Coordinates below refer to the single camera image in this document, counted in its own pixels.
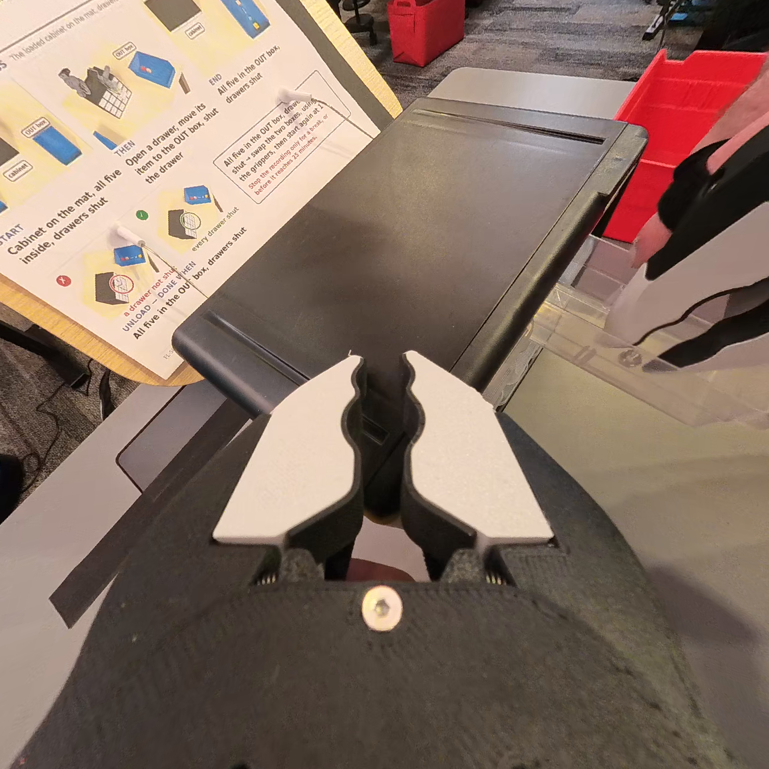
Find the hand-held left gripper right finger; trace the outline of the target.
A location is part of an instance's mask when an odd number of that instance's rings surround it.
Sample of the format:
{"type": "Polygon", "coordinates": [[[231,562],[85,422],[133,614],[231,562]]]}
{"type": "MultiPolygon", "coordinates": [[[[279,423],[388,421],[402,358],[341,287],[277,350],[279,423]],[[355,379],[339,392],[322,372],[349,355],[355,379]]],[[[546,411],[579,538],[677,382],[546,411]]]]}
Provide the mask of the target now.
{"type": "Polygon", "coordinates": [[[500,547],[542,548],[554,531],[483,396],[418,351],[401,357],[400,518],[437,582],[469,550],[485,566],[500,547]]]}

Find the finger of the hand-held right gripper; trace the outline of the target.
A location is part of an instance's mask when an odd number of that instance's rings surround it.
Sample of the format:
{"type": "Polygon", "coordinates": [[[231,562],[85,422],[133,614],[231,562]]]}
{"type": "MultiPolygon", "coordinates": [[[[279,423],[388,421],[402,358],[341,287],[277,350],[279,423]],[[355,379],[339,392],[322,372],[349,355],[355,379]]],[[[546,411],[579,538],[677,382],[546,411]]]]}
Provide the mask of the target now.
{"type": "Polygon", "coordinates": [[[762,366],[768,362],[768,301],[724,318],[643,365],[645,373],[704,372],[762,366]]]}
{"type": "Polygon", "coordinates": [[[674,170],[634,243],[640,264],[607,333],[633,346],[721,296],[767,280],[767,121],[698,149],[674,170]]]}

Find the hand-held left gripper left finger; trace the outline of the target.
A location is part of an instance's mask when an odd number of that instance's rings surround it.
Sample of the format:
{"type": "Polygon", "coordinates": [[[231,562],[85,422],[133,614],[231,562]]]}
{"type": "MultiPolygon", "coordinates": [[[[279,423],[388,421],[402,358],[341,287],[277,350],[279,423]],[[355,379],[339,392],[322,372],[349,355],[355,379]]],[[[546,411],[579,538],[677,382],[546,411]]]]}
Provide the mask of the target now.
{"type": "Polygon", "coordinates": [[[361,401],[366,363],[350,354],[274,408],[213,529],[225,546],[309,552],[348,575],[364,517],[361,401]]]}

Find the clear plastic drawer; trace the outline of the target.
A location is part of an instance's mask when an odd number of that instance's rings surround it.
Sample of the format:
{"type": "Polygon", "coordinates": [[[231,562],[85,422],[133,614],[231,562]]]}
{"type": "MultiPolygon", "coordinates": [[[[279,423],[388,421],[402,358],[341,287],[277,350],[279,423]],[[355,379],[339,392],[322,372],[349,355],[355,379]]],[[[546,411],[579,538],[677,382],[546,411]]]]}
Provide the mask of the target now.
{"type": "Polygon", "coordinates": [[[527,337],[685,425],[733,422],[767,430],[767,366],[687,373],[656,361],[668,348],[762,303],[767,282],[710,300],[633,347],[604,333],[610,306],[634,274],[630,263],[619,243],[589,237],[537,311],[527,337]]]}

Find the black drawer cabinet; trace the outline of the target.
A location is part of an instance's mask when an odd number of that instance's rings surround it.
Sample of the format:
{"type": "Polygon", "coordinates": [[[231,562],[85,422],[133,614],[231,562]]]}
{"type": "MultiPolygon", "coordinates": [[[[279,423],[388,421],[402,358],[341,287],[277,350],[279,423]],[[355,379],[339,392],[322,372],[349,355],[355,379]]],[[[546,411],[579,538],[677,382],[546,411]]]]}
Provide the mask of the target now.
{"type": "Polygon", "coordinates": [[[399,508],[401,355],[483,392],[648,143],[624,121],[424,98],[172,335],[252,415],[366,361],[364,503],[399,508]]]}

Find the red plastic bin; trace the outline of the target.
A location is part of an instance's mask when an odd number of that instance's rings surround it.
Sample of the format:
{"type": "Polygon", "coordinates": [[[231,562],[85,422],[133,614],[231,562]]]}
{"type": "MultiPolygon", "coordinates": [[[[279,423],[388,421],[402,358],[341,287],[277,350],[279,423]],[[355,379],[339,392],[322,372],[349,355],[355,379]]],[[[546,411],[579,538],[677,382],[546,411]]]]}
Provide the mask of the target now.
{"type": "Polygon", "coordinates": [[[697,51],[683,60],[657,53],[615,119],[644,128],[648,144],[604,229],[631,243],[656,212],[674,169],[759,75],[765,52],[697,51]]]}

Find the black tape strip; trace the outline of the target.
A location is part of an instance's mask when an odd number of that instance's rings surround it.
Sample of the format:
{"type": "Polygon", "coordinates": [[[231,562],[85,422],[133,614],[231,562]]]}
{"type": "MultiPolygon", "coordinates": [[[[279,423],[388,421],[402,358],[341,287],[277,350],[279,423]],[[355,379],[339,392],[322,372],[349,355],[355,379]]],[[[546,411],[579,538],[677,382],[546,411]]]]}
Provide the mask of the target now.
{"type": "Polygon", "coordinates": [[[67,575],[49,596],[50,604],[67,629],[71,630],[79,622],[109,586],[163,506],[250,420],[251,416],[241,407],[225,401],[67,575]]]}

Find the black desk foot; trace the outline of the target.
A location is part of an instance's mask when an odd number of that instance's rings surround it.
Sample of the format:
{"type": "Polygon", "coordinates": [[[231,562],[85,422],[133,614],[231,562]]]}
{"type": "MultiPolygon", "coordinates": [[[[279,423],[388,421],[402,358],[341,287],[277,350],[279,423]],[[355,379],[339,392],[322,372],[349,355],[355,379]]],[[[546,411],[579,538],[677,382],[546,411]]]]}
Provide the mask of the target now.
{"type": "Polygon", "coordinates": [[[1,339],[44,360],[71,389],[79,389],[91,379],[88,366],[66,354],[56,345],[54,335],[36,324],[23,331],[1,320],[1,339]]]}

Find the dark equipment stand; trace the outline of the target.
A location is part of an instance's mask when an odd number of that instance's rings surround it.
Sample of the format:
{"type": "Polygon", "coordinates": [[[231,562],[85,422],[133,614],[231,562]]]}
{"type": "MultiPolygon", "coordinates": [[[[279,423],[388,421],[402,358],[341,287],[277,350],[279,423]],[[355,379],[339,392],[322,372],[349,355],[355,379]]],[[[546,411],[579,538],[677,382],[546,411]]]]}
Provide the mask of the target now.
{"type": "Polygon", "coordinates": [[[687,24],[687,16],[693,7],[691,1],[656,1],[658,11],[649,26],[644,30],[641,40],[650,42],[658,36],[663,40],[671,25],[687,24]]]}

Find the printed instruction sheet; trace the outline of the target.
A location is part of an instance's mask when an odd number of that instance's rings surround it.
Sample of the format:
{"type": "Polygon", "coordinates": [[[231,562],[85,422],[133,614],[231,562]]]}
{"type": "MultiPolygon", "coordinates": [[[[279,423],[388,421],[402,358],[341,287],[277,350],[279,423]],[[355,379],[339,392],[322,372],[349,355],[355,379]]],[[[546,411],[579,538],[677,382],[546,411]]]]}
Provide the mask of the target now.
{"type": "Polygon", "coordinates": [[[177,328],[384,129],[272,3],[2,2],[1,273],[163,378],[177,328]]]}

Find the red fabric bag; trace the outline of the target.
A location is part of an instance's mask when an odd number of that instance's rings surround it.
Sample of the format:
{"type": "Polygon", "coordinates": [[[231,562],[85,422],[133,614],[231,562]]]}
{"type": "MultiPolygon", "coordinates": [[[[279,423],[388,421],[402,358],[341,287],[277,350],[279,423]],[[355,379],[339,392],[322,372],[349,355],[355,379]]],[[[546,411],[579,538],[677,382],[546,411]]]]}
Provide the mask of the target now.
{"type": "Polygon", "coordinates": [[[424,68],[465,37],[465,1],[389,1],[392,58],[424,68]]]}

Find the wooden board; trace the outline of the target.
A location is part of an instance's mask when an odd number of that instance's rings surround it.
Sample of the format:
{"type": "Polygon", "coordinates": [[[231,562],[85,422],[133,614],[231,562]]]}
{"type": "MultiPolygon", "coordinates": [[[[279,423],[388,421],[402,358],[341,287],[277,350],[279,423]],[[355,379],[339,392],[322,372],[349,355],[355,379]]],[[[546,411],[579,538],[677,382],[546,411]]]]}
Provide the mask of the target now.
{"type": "MultiPolygon", "coordinates": [[[[272,5],[281,8],[300,28],[338,78],[349,83],[348,88],[353,91],[354,98],[377,126],[387,126],[401,113],[395,93],[327,2],[278,1],[272,5]]],[[[168,377],[158,376],[4,273],[1,278],[1,303],[3,311],[14,312],[128,380],[145,385],[177,387],[203,379],[184,361],[178,363],[168,377]]]]}

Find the black chair base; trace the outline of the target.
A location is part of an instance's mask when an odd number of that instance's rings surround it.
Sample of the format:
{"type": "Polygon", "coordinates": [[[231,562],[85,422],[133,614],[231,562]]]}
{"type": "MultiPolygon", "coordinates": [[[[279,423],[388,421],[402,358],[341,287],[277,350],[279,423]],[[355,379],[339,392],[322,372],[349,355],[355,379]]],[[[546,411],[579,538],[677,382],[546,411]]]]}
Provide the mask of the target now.
{"type": "Polygon", "coordinates": [[[370,1],[341,1],[339,8],[348,13],[343,19],[344,26],[352,35],[366,35],[370,45],[378,43],[378,35],[375,31],[372,15],[363,13],[362,9],[370,4],[370,1]]]}

